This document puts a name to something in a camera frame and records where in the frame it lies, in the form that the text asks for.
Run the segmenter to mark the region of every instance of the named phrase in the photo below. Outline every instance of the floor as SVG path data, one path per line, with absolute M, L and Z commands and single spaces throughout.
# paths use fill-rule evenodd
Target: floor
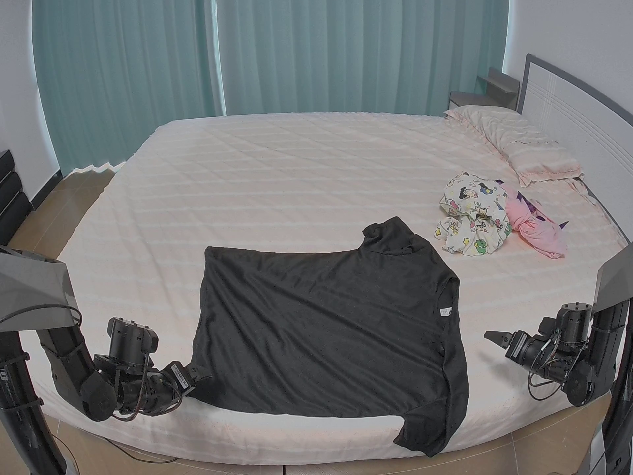
M 57 257 L 85 212 L 103 192 L 114 173 L 75 173 L 64 179 L 31 213 L 10 246 Z M 568 408 L 502 438 L 459 452 L 431 459 L 385 459 L 287 466 L 287 475 L 571 475 L 578 468 L 597 423 L 604 417 L 608 396 L 584 408 Z M 131 459 L 104 439 L 75 429 L 63 421 L 47 418 L 53 434 L 75 455 L 82 475 L 277 475 L 281 466 L 233 466 L 177 460 L 170 464 L 145 464 Z M 3 475 L 28 475 L 28 471 L 4 429 L 0 427 Z M 145 460 L 168 459 L 156 454 L 128 452 Z

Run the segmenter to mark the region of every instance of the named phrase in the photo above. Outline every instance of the nightstand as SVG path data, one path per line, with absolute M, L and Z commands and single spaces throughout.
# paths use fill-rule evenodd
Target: nightstand
M 488 75 L 478 75 L 477 79 L 486 83 L 486 94 L 451 91 L 448 108 L 458 106 L 498 106 L 510 109 L 517 108 L 518 90 L 520 83 L 513 77 L 503 74 L 495 67 L 488 69 Z

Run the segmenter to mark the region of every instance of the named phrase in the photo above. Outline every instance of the mattress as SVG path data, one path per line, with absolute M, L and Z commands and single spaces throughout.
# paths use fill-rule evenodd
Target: mattress
M 518 188 L 501 155 L 448 118 L 312 113 L 168 123 L 115 175 L 59 257 L 83 312 L 88 347 L 107 353 L 107 321 L 121 316 L 157 332 L 157 367 L 173 359 L 187 363 L 207 246 L 342 251 L 360 246 L 363 227 L 399 216 L 461 280 L 470 401 L 446 450 L 498 438 L 565 408 L 562 393 L 532 400 L 526 371 L 484 332 L 535 333 L 541 318 L 555 315 L 561 304 L 591 303 L 597 269 L 625 241 L 582 183 L 557 180 L 520 190 L 554 220 L 569 220 L 565 258 L 546 258 L 518 234 L 492 255 L 452 255 L 433 232 L 444 217 L 443 188 L 462 170 Z M 403 424 L 396 416 L 246 414 L 186 399 L 166 416 L 93 423 L 56 394 L 33 333 L 23 341 L 46 413 L 134 447 L 236 464 L 420 455 L 393 444 Z

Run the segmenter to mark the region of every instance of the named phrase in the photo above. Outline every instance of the white headboard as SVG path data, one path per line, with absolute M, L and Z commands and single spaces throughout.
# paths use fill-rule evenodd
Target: white headboard
M 633 239 L 633 115 L 531 54 L 526 57 L 517 111 L 580 161 L 583 183 Z

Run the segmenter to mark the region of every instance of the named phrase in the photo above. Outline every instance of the robotic arm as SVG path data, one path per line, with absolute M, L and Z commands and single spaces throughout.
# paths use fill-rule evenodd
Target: robotic arm
M 0 297 L 0 421 L 33 475 L 70 475 L 74 469 L 44 420 L 19 331 L 36 330 L 57 392 L 93 421 L 169 413 L 210 376 L 178 361 L 155 369 L 150 354 L 158 348 L 158 336 L 121 318 L 108 322 L 109 354 L 93 360 L 63 262 L 0 248 Z
M 558 389 L 565 392 L 569 402 L 576 407 L 612 391 L 601 431 L 597 432 L 578 475 L 619 475 L 630 471 L 633 308 L 629 303 L 632 298 L 633 244 L 629 244 L 598 270 L 593 305 L 563 305 L 555 319 L 543 318 L 539 334 L 535 336 L 525 331 L 486 331 L 484 335 L 506 349 L 506 357 L 528 370 L 530 394 L 530 387 L 537 385 L 532 384 L 535 374 L 558 383 Z M 622 336 L 625 337 L 624 352 L 614 382 Z

